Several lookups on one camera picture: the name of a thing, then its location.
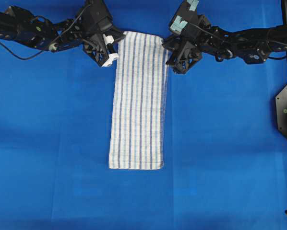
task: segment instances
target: blue surface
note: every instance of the blue surface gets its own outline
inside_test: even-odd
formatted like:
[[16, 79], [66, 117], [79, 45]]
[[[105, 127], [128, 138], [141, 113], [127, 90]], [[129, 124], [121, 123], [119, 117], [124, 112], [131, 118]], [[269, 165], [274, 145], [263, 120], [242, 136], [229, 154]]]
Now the blue surface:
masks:
[[[180, 0], [106, 0], [116, 26], [166, 37]], [[53, 22], [82, 0], [0, 0]], [[282, 23], [278, 1], [205, 0], [229, 31]], [[8, 43], [21, 56], [34, 50]], [[274, 96], [286, 61], [169, 76], [165, 166], [108, 169], [115, 68], [81, 47], [22, 62], [0, 47], [0, 230], [287, 230], [287, 141]]]

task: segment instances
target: cable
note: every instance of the cable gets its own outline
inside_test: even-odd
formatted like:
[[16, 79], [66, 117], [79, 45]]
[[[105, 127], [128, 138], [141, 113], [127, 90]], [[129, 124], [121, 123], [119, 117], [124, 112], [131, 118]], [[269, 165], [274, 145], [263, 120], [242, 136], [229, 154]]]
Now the cable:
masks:
[[268, 58], [271, 60], [283, 60], [283, 59], [286, 59], [287, 56], [284, 56], [284, 57], [268, 57]]
[[211, 35], [211, 36], [217, 38], [218, 40], [220, 40], [220, 41], [222, 41], [222, 42], [229, 43], [229, 42], [227, 42], [225, 39], [222, 39], [222, 38], [216, 36], [215, 34], [210, 33], [210, 32], [208, 32], [208, 31], [206, 31], [205, 29], [203, 29], [203, 28], [201, 28], [201, 27], [199, 27], [199, 26], [197, 26], [197, 25], [195, 25], [195, 24], [193, 24], [193, 23], [189, 23], [189, 24], [191, 24], [191, 25], [193, 25], [194, 27], [198, 28], [199, 30], [205, 32], [206, 34], [209, 34], [209, 35]]
[[20, 59], [22, 61], [28, 61], [30, 59], [33, 59], [35, 57], [37, 57], [39, 54], [41, 54], [43, 52], [43, 50], [41, 50], [40, 52], [36, 53], [35, 55], [32, 55], [30, 57], [20, 57], [18, 55], [16, 55], [15, 53], [13, 53], [7, 46], [5, 46], [2, 42], [0, 42], [0, 45], [2, 47], [4, 47], [9, 53], [11, 53], [13, 56], [15, 56], [17, 59]]
[[86, 39], [82, 39], [84, 42], [86, 42], [87, 44], [91, 45], [92, 47], [96, 47], [96, 44], [94, 44], [92, 41], [88, 41]]
[[283, 60], [287, 58], [287, 55], [283, 56], [283, 57], [268, 57], [271, 60]]
[[[47, 50], [51, 44], [53, 44], [54, 42], [56, 42], [61, 36], [63, 36], [66, 32], [68, 32], [69, 30], [71, 30], [71, 28], [73, 27], [73, 25], [80, 19], [80, 17], [82, 16], [82, 14], [84, 13], [84, 11], [88, 8], [92, 6], [92, 4], [88, 4], [81, 12], [80, 14], [76, 17], [76, 19], [73, 21], [73, 23], [68, 27], [68, 29], [66, 29], [65, 31], [63, 31], [60, 35], [58, 35], [52, 42], [49, 43], [49, 45], [45, 48], [45, 50]], [[40, 52], [30, 56], [30, 57], [20, 57], [16, 54], [14, 54], [7, 46], [5, 46], [2, 42], [0, 42], [0, 45], [2, 47], [4, 47], [9, 53], [11, 53], [14, 57], [16, 57], [17, 59], [23, 60], [23, 61], [27, 61], [27, 60], [31, 60], [35, 57], [37, 57], [38, 55], [42, 54], [45, 50], [41, 50]]]
[[32, 22], [32, 21], [34, 21], [34, 20], [36, 20], [36, 19], [38, 19], [38, 18], [42, 18], [42, 19], [44, 20], [44, 22], [45, 22], [45, 21], [47, 21], [47, 19], [46, 19], [45, 17], [43, 17], [43, 16], [39, 16], [39, 15], [38, 15], [38, 16], [36, 16], [35, 18], [33, 18], [33, 19], [32, 19], [32, 20], [30, 20], [30, 21]]

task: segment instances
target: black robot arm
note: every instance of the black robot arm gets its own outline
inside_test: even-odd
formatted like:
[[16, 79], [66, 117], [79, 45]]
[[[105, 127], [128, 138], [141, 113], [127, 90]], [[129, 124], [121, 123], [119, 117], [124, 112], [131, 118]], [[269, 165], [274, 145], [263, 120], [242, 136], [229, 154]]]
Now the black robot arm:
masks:
[[228, 32], [198, 15], [198, 2], [185, 0], [180, 5], [169, 25], [173, 34], [163, 43], [173, 52], [167, 64], [176, 73], [185, 74], [202, 59], [202, 53], [215, 56], [218, 62], [240, 57], [247, 64], [260, 64], [278, 59], [270, 57], [273, 52], [287, 52], [287, 25]]
[[83, 45], [88, 56], [99, 66], [107, 67], [118, 58], [113, 44], [125, 37], [112, 20], [103, 0], [86, 0], [75, 20], [57, 24], [42, 16], [34, 16], [28, 10], [10, 6], [4, 13], [0, 12], [0, 39], [15, 41], [41, 52], [59, 52]]

